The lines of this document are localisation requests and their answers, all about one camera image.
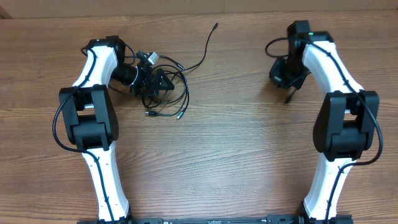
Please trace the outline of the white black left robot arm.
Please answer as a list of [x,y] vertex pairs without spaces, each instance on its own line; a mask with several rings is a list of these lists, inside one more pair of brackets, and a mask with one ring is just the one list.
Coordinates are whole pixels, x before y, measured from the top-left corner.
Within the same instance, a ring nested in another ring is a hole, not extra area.
[[129,87],[137,96],[157,96],[173,90],[174,84],[160,68],[154,52],[132,54],[138,65],[126,63],[128,46],[118,36],[91,39],[82,48],[86,63],[78,80],[59,92],[60,106],[53,122],[63,117],[71,147],[65,150],[82,154],[90,170],[98,199],[97,223],[134,223],[129,202],[123,192],[116,162],[119,125],[108,92],[111,80]]

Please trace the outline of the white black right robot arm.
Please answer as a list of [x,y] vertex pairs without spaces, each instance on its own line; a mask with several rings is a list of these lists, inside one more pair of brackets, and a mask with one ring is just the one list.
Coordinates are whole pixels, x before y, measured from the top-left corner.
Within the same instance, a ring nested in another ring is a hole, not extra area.
[[269,78],[278,88],[298,90],[313,75],[324,100],[313,127],[318,164],[296,223],[352,223],[338,215],[337,201],[352,167],[376,162],[384,140],[377,121],[379,96],[349,74],[327,32],[301,32],[285,38],[287,55],[275,56]]

